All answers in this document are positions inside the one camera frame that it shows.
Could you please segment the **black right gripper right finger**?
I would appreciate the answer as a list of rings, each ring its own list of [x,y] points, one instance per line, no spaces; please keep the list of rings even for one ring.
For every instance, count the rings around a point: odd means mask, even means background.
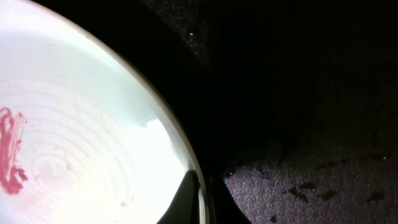
[[[239,209],[221,177],[210,177],[210,188],[217,223],[251,224]]]

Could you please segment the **mint green plate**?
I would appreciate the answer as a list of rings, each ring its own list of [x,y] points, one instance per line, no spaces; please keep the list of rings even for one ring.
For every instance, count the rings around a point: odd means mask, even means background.
[[[154,89],[118,54],[32,1],[1,2],[1,222],[157,223],[193,149]]]

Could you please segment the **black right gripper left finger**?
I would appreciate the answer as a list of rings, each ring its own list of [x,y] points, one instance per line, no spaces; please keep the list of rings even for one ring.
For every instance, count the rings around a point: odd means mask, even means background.
[[[188,170],[169,208],[157,224],[199,224],[199,180]]]

